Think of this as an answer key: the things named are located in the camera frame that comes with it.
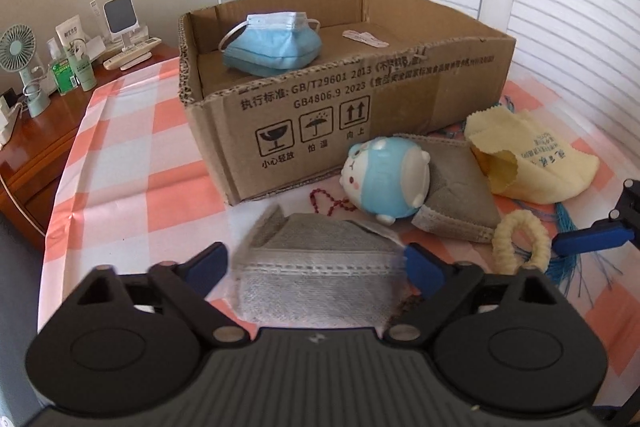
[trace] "red bead chain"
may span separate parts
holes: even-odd
[[[314,188],[309,194],[309,199],[311,200],[311,204],[313,205],[314,212],[316,214],[320,214],[320,210],[318,209],[318,201],[316,200],[316,194],[324,194],[329,200],[333,203],[331,208],[329,208],[329,212],[326,213],[327,216],[331,216],[334,213],[334,210],[340,206],[347,212],[353,212],[357,210],[357,206],[355,206],[348,198],[344,198],[343,200],[335,200],[331,194],[329,194],[324,188]]]

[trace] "blue face mask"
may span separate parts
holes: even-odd
[[[315,23],[315,31],[309,27]],[[225,42],[238,30],[244,32],[223,51]],[[304,12],[248,15],[220,41],[223,64],[256,76],[277,76],[299,70],[320,53],[320,23]]]

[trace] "fan grille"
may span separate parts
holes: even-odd
[[[36,41],[31,28],[24,24],[11,26],[0,38],[0,68],[9,73],[20,71],[27,67],[35,51]]]

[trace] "plush toy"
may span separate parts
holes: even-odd
[[[405,138],[376,138],[349,150],[340,185],[351,203],[391,225],[415,214],[429,190],[429,153]]]

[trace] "mask ear loop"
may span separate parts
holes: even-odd
[[[241,23],[239,23],[238,26],[235,26],[228,34],[226,34],[224,37],[222,37],[222,40],[220,41],[220,44],[218,44],[218,50],[219,51],[223,51],[222,46],[225,44],[225,42],[227,42],[229,40],[229,37],[231,35],[233,35],[234,33],[236,33],[239,29],[244,28],[246,25],[247,25],[247,21],[241,22]]]
[[[320,21],[318,19],[307,19],[306,23],[309,24],[311,22],[315,22],[316,23],[316,29],[314,30],[316,33],[318,33],[320,31]]]

